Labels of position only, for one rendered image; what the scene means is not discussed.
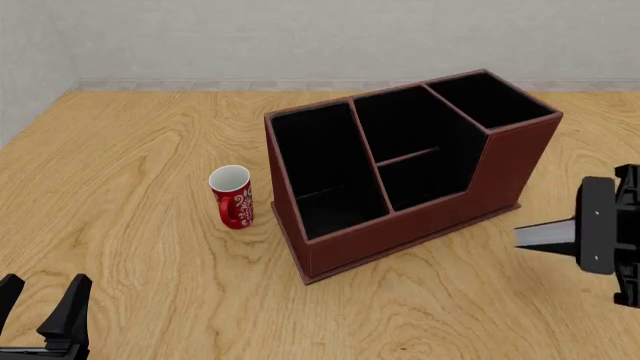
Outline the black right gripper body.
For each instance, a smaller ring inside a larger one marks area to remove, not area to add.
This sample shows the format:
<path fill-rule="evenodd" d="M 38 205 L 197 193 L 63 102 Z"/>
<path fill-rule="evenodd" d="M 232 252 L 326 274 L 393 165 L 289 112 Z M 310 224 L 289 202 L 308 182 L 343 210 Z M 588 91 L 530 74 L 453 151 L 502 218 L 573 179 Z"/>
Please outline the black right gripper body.
<path fill-rule="evenodd" d="M 640 306 L 640 165 L 616 167 L 615 176 L 620 182 L 615 194 L 614 265 L 620 291 L 614 294 L 614 302 Z"/>

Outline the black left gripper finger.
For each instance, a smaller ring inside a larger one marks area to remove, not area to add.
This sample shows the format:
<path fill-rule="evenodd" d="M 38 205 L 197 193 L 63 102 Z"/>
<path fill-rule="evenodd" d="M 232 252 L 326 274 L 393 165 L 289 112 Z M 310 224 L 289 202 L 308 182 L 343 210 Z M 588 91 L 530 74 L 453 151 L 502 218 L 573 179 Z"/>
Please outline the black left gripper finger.
<path fill-rule="evenodd" d="M 15 274 L 8 274 L 0 281 L 0 331 L 4 328 L 24 284 L 25 281 Z"/>
<path fill-rule="evenodd" d="M 52 313 L 36 332 L 46 340 L 88 340 L 87 315 L 91 279 L 77 274 Z"/>

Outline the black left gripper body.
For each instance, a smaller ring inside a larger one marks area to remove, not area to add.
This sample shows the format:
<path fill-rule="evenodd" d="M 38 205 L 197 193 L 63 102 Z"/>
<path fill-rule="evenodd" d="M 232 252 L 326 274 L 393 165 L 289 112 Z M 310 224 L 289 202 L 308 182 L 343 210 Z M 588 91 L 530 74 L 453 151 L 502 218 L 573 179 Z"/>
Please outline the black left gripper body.
<path fill-rule="evenodd" d="M 0 360 L 88 360 L 89 340 L 48 341 L 44 347 L 0 347 Z"/>

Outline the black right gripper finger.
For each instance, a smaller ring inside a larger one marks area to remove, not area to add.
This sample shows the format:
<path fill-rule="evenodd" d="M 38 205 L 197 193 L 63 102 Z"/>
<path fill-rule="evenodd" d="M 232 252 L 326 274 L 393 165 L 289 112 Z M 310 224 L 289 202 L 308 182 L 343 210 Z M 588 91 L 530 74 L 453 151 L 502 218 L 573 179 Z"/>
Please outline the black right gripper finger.
<path fill-rule="evenodd" d="M 515 229 L 516 248 L 576 257 L 574 220 L 552 221 Z"/>

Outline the red-brown desk caddy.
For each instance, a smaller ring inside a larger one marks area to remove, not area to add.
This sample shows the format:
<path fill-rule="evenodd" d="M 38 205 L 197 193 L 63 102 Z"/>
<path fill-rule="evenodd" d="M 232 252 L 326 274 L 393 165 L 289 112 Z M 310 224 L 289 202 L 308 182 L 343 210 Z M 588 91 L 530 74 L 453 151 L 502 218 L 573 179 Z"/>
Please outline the red-brown desk caddy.
<path fill-rule="evenodd" d="M 517 209 L 562 116 L 485 69 L 266 113 L 304 283 Z"/>

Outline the red mug with white pattern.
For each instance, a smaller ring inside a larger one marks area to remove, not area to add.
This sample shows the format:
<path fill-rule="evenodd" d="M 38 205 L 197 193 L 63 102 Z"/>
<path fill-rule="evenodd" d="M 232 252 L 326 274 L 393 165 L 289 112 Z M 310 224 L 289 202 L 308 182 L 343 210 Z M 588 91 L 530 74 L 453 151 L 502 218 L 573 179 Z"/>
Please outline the red mug with white pattern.
<path fill-rule="evenodd" d="M 254 221 L 249 170 L 226 165 L 209 176 L 209 187 L 218 203 L 222 223 L 232 230 L 249 227 Z"/>

